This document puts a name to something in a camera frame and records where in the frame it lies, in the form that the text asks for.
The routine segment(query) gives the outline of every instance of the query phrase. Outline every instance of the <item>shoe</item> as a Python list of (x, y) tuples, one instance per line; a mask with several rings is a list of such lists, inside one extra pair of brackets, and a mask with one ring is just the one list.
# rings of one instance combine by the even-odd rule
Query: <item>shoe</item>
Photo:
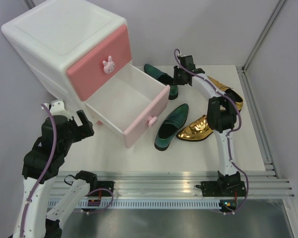
[(166, 150), (178, 131), (184, 126), (189, 113), (188, 104), (182, 104), (171, 112), (163, 121), (154, 140), (157, 150)]
[[(235, 93), (230, 87), (227, 87), (217, 80), (209, 77), (210, 81), (214, 83), (220, 90), (226, 93), (232, 93), (235, 97), (235, 104), (239, 111), (243, 107), (243, 99)], [(185, 127), (177, 134), (177, 138), (185, 141), (202, 141), (208, 138), (213, 133), (213, 130), (209, 127), (207, 116), (203, 115), (196, 121), (192, 122), (190, 125)]]
[(174, 100), (178, 97), (178, 85), (173, 85), (173, 78), (171, 76), (147, 63), (144, 66), (144, 71), (146, 74), (158, 80), (160, 83), (163, 83), (164, 85), (170, 85), (169, 100)]
[(218, 82), (217, 80), (211, 78), (211, 77), (208, 77), (209, 80), (215, 85), (217, 86), (221, 91), (223, 92), (226, 92), (226, 93), (232, 93), (234, 95), (234, 98), (235, 98), (235, 104), (237, 106), (237, 109), (239, 111), (242, 110), (242, 107), (243, 107), (243, 99), (241, 96), (239, 96), (237, 93), (235, 93), (230, 87), (227, 87), (225, 86), (224, 84)]

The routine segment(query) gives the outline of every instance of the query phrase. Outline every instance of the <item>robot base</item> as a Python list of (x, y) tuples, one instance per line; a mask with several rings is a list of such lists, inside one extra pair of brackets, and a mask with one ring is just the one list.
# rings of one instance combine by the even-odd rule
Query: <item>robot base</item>
[(243, 181), (234, 187), (222, 190), (217, 181), (202, 181), (201, 186), (196, 186), (202, 191), (204, 197), (235, 197), (235, 192), (238, 197), (246, 195), (245, 183)]

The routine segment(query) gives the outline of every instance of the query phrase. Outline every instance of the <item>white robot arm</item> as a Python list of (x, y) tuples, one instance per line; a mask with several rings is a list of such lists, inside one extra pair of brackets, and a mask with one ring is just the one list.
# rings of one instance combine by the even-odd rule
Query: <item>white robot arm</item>
[(61, 201), (47, 213), (50, 191), (71, 145), (93, 136), (94, 131), (82, 110), (77, 111), (82, 122), (78, 126), (62, 100), (42, 107), (49, 118), (42, 124), (42, 136), (24, 157), (23, 204), (13, 238), (60, 238), (67, 218), (79, 201), (97, 189), (97, 176), (81, 171)]
[[(199, 73), (198, 74), (202, 78), (207, 78), (207, 75), (205, 73)], [(199, 77), (193, 76), (192, 77), (192, 87), (198, 89), (198, 91), (202, 94), (202, 96), (209, 100), (211, 98), (218, 98), (221, 97), (214, 89), (213, 87), (207, 83), (206, 81), (202, 80)], [(221, 91), (220, 89), (217, 89), (218, 92), (225, 94), (225, 92)], [(219, 150), (219, 158), (220, 158), (220, 164), (219, 164), (219, 172), (222, 175), (233, 175), (236, 174), (237, 169), (232, 165), (231, 159), (229, 158), (229, 148), (227, 146), (227, 134), (231, 129), (223, 130), (223, 132), (219, 132), (217, 130), (214, 130), (214, 135), (217, 140), (218, 144), (218, 150)], [(230, 146), (231, 148), (234, 148), (233, 146), (233, 135), (230, 136)], [(234, 162), (234, 150), (231, 150), (231, 155)]]
[[(232, 132), (241, 127), (241, 117), (235, 105), (234, 94), (226, 93), (217, 88), (201, 68), (196, 68), (192, 56), (183, 56), (180, 51), (174, 51), (174, 57), (179, 66), (174, 67), (173, 83), (175, 85), (189, 84), (195, 87), (208, 100), (207, 120), (209, 127), (214, 131), (219, 151), (219, 171), (216, 182), (202, 182), (203, 196), (244, 196), (247, 197), (248, 185), (241, 181), (240, 172), (246, 177), (234, 161)], [(234, 129), (236, 120), (239, 126)]]

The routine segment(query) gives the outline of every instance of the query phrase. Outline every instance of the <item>gold shoe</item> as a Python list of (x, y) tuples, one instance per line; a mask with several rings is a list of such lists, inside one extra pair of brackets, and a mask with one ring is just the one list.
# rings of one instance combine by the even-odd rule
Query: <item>gold shoe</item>
[[(230, 87), (221, 84), (217, 80), (209, 77), (210, 81), (214, 83), (220, 90), (226, 93), (232, 93), (235, 96), (235, 104), (239, 111), (243, 107), (243, 99), (235, 93)], [(192, 122), (186, 128), (178, 132), (177, 138), (185, 141), (202, 141), (208, 138), (213, 133), (213, 130), (209, 127), (207, 116), (203, 115), (196, 121)]]
[(241, 96), (239, 96), (237, 93), (235, 93), (230, 87), (225, 86), (224, 84), (218, 82), (216, 79), (213, 79), (211, 77), (209, 77), (209, 80), (215, 85), (217, 86), (221, 91), (226, 92), (226, 93), (232, 93), (235, 96), (235, 104), (237, 106), (237, 109), (239, 111), (242, 110), (243, 107), (243, 99)]

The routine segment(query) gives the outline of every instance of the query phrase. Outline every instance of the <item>drawer unit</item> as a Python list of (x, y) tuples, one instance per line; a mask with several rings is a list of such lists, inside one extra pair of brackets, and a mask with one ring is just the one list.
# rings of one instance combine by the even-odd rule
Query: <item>drawer unit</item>
[(53, 96), (101, 121), (127, 148), (167, 106), (170, 87), (131, 65), (126, 20), (92, 3), (47, 0), (2, 32)]

